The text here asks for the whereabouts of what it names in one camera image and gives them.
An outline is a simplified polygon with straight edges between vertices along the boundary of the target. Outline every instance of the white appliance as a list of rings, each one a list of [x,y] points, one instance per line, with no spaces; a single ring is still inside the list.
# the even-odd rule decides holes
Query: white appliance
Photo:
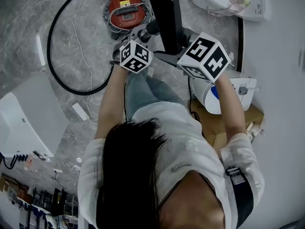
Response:
[[[53,157],[67,126],[43,72],[0,99],[0,152],[5,157],[34,151],[44,158]]]
[[[257,88],[257,80],[249,78],[246,75],[232,70],[226,71],[236,93],[242,103],[244,111],[250,107],[254,92]],[[220,115],[220,104],[216,87],[209,81],[190,79],[191,90],[206,108],[206,110],[215,115]]]
[[[268,21],[272,14],[270,0],[250,0],[246,8],[232,3],[232,0],[192,0],[192,2],[216,16],[236,15],[250,21]]]

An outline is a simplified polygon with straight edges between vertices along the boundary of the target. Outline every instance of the gray floor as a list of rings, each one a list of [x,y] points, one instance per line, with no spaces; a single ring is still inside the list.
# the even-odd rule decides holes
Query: gray floor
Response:
[[[55,187],[61,188],[56,181],[51,180],[51,176],[54,175],[53,168],[63,169],[63,160],[74,162],[75,154],[84,150],[93,139],[96,125],[82,121],[72,109],[72,105],[79,102],[87,110],[86,97],[73,95],[61,88],[51,75],[48,65],[41,62],[38,54],[37,37],[39,36],[46,61],[49,28],[58,9],[66,0],[41,2],[24,12],[6,30],[18,15],[39,1],[41,0],[0,0],[0,36],[5,32],[0,40],[0,98],[35,72],[44,71],[49,76],[53,90],[70,123],[55,157],[50,162],[35,159],[29,171],[23,169],[23,163],[17,164],[11,171],[1,165],[0,171],[24,184],[52,192]],[[65,83],[74,89],[89,90],[91,74],[82,59],[71,22],[71,17],[80,1],[73,0],[62,13],[54,30],[51,53],[56,72]],[[93,71],[93,87],[100,85],[107,77],[110,70],[108,61],[116,44],[110,38],[102,18],[102,9],[106,1],[84,0],[74,19],[85,58]],[[233,52],[237,57],[236,17],[213,17],[196,7],[190,0],[180,0],[180,5],[184,27],[214,36],[221,41],[228,52]],[[156,45],[162,50],[160,39],[156,39]],[[187,77],[183,76],[181,71],[157,59],[153,60],[152,66],[156,78],[168,83],[182,99],[189,98]],[[89,100],[94,115],[98,113],[102,96],[103,91],[93,95]],[[77,192],[77,177],[64,173],[59,174],[57,178],[67,191]]]

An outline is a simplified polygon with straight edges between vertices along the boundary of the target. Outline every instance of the person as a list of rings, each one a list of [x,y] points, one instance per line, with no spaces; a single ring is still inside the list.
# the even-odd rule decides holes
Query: person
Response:
[[[126,78],[129,120],[122,123]],[[251,212],[262,196],[264,179],[229,78],[223,73],[215,84],[226,148],[253,194]],[[146,69],[134,74],[115,65],[95,139],[81,167],[78,198],[84,218],[99,229],[233,229],[240,226],[239,214],[226,177],[201,124],[177,94],[147,76]]]

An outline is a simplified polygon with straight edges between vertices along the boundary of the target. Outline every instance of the white shirt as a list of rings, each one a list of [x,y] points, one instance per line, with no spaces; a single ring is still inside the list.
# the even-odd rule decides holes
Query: white shirt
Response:
[[[190,170],[202,174],[215,189],[225,215],[225,228],[235,229],[236,208],[232,193],[228,192],[225,170],[216,151],[202,137],[201,124],[194,120],[181,104],[159,102],[139,109],[133,116],[135,121],[157,118],[161,126],[160,134],[166,135],[167,142],[161,148],[157,159],[157,189],[160,201],[171,191],[177,182]],[[97,156],[105,139],[92,141],[86,150],[78,183],[78,199],[81,214],[96,228],[96,205],[99,187]],[[237,167],[253,181],[254,208],[264,190],[264,178],[259,169],[251,142],[247,135],[236,134],[227,145],[231,149]]]

